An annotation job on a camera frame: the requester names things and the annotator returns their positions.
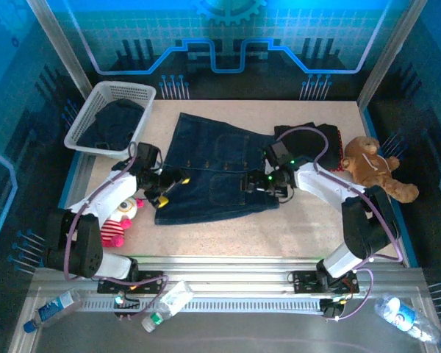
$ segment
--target denim pocket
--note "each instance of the denim pocket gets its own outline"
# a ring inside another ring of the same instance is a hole
[[[249,138],[244,134],[219,135],[215,140],[215,158],[224,163],[244,163]]]
[[[241,190],[243,174],[221,173],[212,176],[209,200],[217,206],[245,204],[245,192]]]

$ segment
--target beige table surface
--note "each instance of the beige table surface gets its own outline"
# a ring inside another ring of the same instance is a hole
[[[334,124],[343,145],[364,127],[354,101],[154,101],[142,140],[158,146],[163,157],[170,146],[180,112],[199,115],[273,134],[280,124],[310,121]],[[115,160],[97,157],[87,193],[107,178]],[[294,199],[277,210],[242,218],[181,226],[156,226],[155,209],[146,202],[126,230],[126,242],[117,254],[154,256],[278,256],[325,257],[343,241],[341,215],[317,197],[296,189]],[[385,254],[395,254],[389,246]]]

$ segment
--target pink stuffed toy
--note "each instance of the pink stuffed toy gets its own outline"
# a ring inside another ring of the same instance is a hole
[[[119,247],[124,244],[124,230],[131,227],[131,219],[135,217],[137,209],[143,205],[144,201],[134,197],[121,202],[101,228],[101,243],[105,248]]]

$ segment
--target blue denim fabric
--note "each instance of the blue denim fabric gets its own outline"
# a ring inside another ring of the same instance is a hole
[[[273,136],[181,113],[164,169],[183,168],[191,180],[168,192],[155,224],[219,221],[278,208],[277,198],[240,189],[245,173],[262,167],[262,150],[272,142]]]

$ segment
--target white plastic basket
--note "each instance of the white plastic basket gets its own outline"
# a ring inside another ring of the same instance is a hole
[[[103,81],[98,83],[91,91],[87,101],[83,104],[71,128],[68,130],[64,139],[65,147],[90,154],[99,154],[118,160],[125,160],[129,157],[127,149],[124,151],[94,149],[78,146],[76,143],[85,130],[95,121],[96,113],[108,103],[118,99],[130,99],[145,109],[131,139],[131,141],[138,142],[146,126],[148,117],[151,114],[152,103],[156,93],[155,88],[137,83],[118,81]]]

